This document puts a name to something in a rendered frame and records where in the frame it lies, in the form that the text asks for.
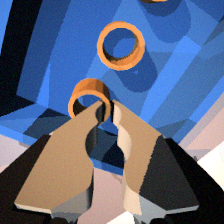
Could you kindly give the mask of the blue open crate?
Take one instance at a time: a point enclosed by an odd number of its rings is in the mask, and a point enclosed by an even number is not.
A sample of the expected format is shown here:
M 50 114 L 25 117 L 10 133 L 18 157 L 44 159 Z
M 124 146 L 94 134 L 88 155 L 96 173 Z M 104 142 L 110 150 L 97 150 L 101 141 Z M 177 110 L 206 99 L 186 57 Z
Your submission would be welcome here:
M 98 55 L 114 21 L 142 34 L 142 59 L 127 70 Z M 224 0 L 0 0 L 0 134 L 32 145 L 71 118 L 68 104 L 84 79 L 178 144 L 224 92 Z M 89 158 L 123 176 L 118 128 L 98 126 Z

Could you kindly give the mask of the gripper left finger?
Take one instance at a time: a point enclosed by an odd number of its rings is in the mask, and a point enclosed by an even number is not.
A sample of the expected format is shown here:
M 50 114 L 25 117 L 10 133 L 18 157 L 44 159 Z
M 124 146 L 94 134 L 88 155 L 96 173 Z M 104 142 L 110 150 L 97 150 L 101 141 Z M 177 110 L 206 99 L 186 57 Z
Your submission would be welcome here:
M 88 156 L 98 144 L 105 108 L 100 99 L 44 134 L 0 173 L 0 224 L 49 224 L 55 217 L 77 224 L 92 206 Z

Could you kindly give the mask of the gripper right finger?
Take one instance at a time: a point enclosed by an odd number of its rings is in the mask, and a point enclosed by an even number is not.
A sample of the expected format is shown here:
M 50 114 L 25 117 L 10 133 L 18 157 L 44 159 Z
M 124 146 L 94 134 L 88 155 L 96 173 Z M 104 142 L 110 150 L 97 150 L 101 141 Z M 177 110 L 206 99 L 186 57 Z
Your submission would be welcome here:
M 125 154 L 122 202 L 134 224 L 153 218 L 167 224 L 224 224 L 224 190 L 212 176 L 172 138 L 117 100 L 110 104 L 111 122 L 119 127 L 117 144 Z

